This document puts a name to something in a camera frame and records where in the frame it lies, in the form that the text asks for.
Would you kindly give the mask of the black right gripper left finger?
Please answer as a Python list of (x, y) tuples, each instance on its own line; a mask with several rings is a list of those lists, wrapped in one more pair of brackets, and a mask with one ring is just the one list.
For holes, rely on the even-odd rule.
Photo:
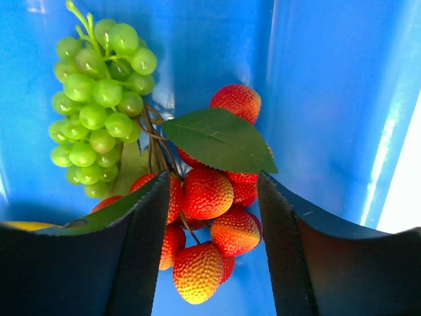
[(150, 315), (170, 180), (62, 227), (1, 225), (2, 315)]

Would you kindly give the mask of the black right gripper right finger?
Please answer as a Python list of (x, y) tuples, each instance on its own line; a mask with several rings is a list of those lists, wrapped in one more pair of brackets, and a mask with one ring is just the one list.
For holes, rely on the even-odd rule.
[(267, 172), (258, 201), (278, 315), (419, 315), (420, 229), (388, 234), (333, 215)]

